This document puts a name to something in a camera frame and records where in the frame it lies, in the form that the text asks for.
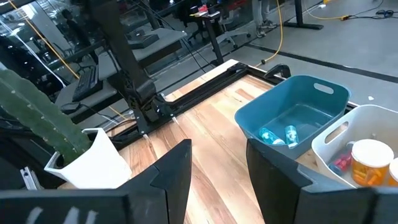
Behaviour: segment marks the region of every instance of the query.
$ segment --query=green cactus toy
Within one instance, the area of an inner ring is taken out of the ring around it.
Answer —
[[[30,81],[11,70],[0,71],[0,106],[59,152],[64,165],[91,146],[91,141],[58,106]]]

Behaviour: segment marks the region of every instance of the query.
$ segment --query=black table leg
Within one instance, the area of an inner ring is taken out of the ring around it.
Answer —
[[[156,17],[155,17],[155,15],[154,15],[154,13],[153,13],[152,10],[150,9],[149,1],[148,1],[148,0],[143,0],[143,1],[141,1],[141,2],[142,2],[143,4],[145,4],[144,7],[148,8],[148,10],[144,10],[144,11],[145,11],[145,15],[146,15],[147,18],[148,18],[148,21],[149,21],[150,26],[152,26],[152,29],[154,29],[154,30],[158,29],[160,26],[159,26],[159,23],[158,23],[157,20],[156,20]]]
[[[209,38],[210,38],[211,44],[213,46],[214,53],[216,54],[217,64],[221,65],[222,63],[224,63],[224,59],[223,59],[223,56],[221,54],[220,47],[219,47],[219,45],[217,43],[216,34],[214,33],[213,26],[211,26],[211,22],[210,22],[209,19],[205,19],[205,25],[206,25],[206,28],[207,28],[207,32],[209,33]]]
[[[294,0],[294,4],[295,4],[297,22],[285,22],[284,23],[285,27],[296,27],[296,28],[316,29],[316,30],[320,30],[323,28],[323,25],[305,24],[303,22],[303,9],[301,7],[301,0]]]

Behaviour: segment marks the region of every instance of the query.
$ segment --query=plastic bottle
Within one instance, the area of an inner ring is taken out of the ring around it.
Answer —
[[[335,174],[341,176],[351,167],[351,161],[353,160],[351,151],[353,150],[354,143],[354,141],[348,142],[345,148],[338,152],[331,160],[332,162],[329,163],[329,168]]]
[[[267,128],[261,128],[259,134],[261,139],[267,144],[273,144],[273,145],[285,144],[283,140],[278,138],[276,134],[274,134],[272,131],[268,130]]]
[[[293,148],[299,143],[299,136],[297,135],[297,130],[293,125],[289,125],[285,128],[286,144],[289,149]]]

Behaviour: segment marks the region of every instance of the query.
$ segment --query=blue plastic bin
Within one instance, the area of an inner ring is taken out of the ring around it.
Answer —
[[[265,127],[286,142],[285,127],[294,125],[298,144],[269,145],[291,159],[311,148],[312,139],[340,118],[350,92],[340,85],[308,75],[290,77],[252,100],[235,114],[247,138],[266,144],[259,135]]]

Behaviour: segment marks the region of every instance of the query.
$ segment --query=orange pill bottle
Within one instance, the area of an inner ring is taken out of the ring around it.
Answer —
[[[385,143],[374,139],[356,141],[351,152],[353,180],[362,186],[382,185],[394,152]]]
[[[398,187],[398,158],[390,163],[389,172],[390,177],[388,178],[388,185],[391,187]]]

